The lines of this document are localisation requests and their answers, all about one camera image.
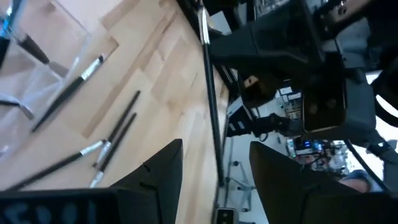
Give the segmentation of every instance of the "cable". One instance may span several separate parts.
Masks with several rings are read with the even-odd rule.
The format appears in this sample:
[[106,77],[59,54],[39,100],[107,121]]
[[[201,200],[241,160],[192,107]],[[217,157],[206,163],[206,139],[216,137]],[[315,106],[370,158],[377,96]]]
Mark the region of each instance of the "cable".
[[265,142],[268,139],[268,133],[266,133],[266,136],[261,139],[261,136],[259,137],[260,142]]
[[378,102],[377,98],[374,99],[374,107],[376,109],[376,116],[382,119],[387,124],[398,128],[398,118],[387,112]]
[[312,165],[312,164],[318,162],[320,159],[324,159],[324,158],[325,158],[325,157],[323,157],[323,156],[319,156],[318,158],[314,159],[312,162],[309,162],[309,163],[307,163],[307,164],[305,164],[305,165],[306,165],[306,166]]
[[391,194],[391,190],[387,187],[387,185],[373,172],[373,170],[366,164],[366,162],[362,159],[362,157],[355,150],[353,144],[350,140],[344,140],[344,143],[348,147],[348,149],[353,153],[355,159],[363,166],[365,171],[372,177],[374,181],[383,189],[383,191],[387,194]]

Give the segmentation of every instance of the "electronic equipment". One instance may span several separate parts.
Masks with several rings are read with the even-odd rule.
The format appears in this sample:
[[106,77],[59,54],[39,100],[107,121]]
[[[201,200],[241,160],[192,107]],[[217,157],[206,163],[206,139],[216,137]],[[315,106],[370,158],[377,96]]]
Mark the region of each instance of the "electronic equipment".
[[295,146],[296,151],[309,149],[313,152],[318,152],[318,151],[322,151],[324,145],[325,145],[325,143],[323,141],[308,140],[308,139],[301,139],[301,138],[294,139],[294,146]]
[[[398,118],[394,125],[395,119],[375,101],[376,95],[393,105],[398,99],[393,82],[387,81],[393,81],[392,74],[398,71],[398,39],[375,33],[384,31],[383,26],[376,28],[387,20],[382,10],[396,4],[290,0],[232,34],[213,40],[211,56],[215,63],[238,71],[243,103],[248,108],[273,97],[247,92],[246,80],[255,80],[267,88],[264,92],[273,95],[288,80],[294,91],[302,93],[301,135],[350,139],[365,147],[378,144],[382,139],[375,131],[376,115],[398,126]],[[398,24],[397,16],[386,17]],[[382,72],[369,85],[366,72],[373,70]]]
[[106,189],[0,192],[0,222],[174,224],[182,151],[175,139]]
[[250,163],[271,224],[398,223],[395,196],[359,194],[259,142],[250,145]]

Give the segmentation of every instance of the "black equipment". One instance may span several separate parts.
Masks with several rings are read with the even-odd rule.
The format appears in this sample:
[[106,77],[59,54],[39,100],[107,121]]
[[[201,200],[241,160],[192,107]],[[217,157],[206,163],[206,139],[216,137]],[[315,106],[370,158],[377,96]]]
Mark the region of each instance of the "black equipment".
[[[196,5],[177,1],[198,32],[191,13]],[[246,113],[267,103],[287,82],[302,94],[300,121],[248,115],[243,125],[232,124],[232,135],[278,131],[345,140],[353,153],[352,143],[381,158],[390,177],[381,182],[362,161],[384,192],[358,194],[252,143],[252,171],[271,224],[398,223],[398,181],[391,178],[398,176],[398,154],[375,130],[376,116],[398,127],[398,118],[376,100],[379,95],[398,108],[397,6],[387,0],[289,0],[245,26],[235,22],[240,27],[230,35],[209,31],[212,62],[237,70],[243,107],[234,110]],[[366,74],[376,70],[381,73],[369,85]],[[228,71],[220,74],[228,77]]]
[[250,145],[250,163],[269,223],[398,222],[395,196],[359,194],[259,142]]
[[174,224],[182,151],[182,140],[173,140],[107,189],[0,192],[0,221]]

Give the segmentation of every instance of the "metal stand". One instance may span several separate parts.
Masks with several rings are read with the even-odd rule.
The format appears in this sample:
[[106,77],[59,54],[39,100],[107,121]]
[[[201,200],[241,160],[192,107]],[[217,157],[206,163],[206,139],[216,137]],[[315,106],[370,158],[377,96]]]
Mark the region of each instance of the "metal stand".
[[[177,3],[180,6],[182,12],[184,13],[184,16],[187,18],[193,31],[195,31],[197,37],[200,38],[198,15],[197,15],[197,8],[198,8],[197,2],[195,0],[191,1],[177,0]],[[208,29],[208,34],[210,41],[224,36],[222,33],[212,29],[211,27],[209,27]],[[224,84],[227,86],[229,95],[232,96],[233,98],[237,98],[239,96],[239,90],[232,70],[218,63],[214,63],[214,67],[216,68]]]
[[[238,206],[238,211],[240,211],[240,212],[250,212],[251,211],[251,193],[252,193],[252,191],[254,189],[256,189],[256,187],[253,186],[253,185],[250,185],[249,179],[248,179],[248,177],[246,175],[246,172],[244,171],[242,162],[234,161],[231,164],[231,166],[240,166],[241,171],[242,171],[242,176],[243,176],[243,180],[242,181],[236,180],[233,177],[227,177],[226,178],[227,182],[229,182],[231,180],[236,182],[239,185],[238,186],[238,190],[241,190],[243,192],[243,196],[242,196],[241,202],[239,203],[239,206]],[[246,201],[248,202],[248,207],[247,208],[243,208],[244,207],[244,203]]]
[[203,47],[203,61],[205,66],[205,76],[206,76],[206,89],[209,102],[210,110],[210,120],[211,129],[213,131],[213,145],[216,156],[217,174],[218,174],[218,185],[220,187],[224,186],[224,169],[222,163],[221,155],[221,135],[220,135],[220,125],[218,122],[218,110],[217,110],[217,98],[216,90],[214,84],[213,75],[213,64],[210,59],[210,38],[208,33],[208,23],[206,9],[202,3],[200,3],[198,9],[198,24],[200,28],[200,40]]

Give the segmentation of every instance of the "wooden table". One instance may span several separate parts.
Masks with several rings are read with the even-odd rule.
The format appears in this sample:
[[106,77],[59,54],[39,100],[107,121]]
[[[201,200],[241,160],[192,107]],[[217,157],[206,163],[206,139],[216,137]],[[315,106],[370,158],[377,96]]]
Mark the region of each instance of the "wooden table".
[[[183,183],[177,223],[209,223],[217,174],[200,43],[174,0],[59,0],[91,32],[75,72],[100,53],[104,65],[50,124],[0,162],[5,189],[55,161],[105,138],[133,94],[137,119],[98,187],[121,179],[175,138],[183,139]],[[215,72],[223,128],[228,90]],[[98,153],[27,190],[87,187]]]

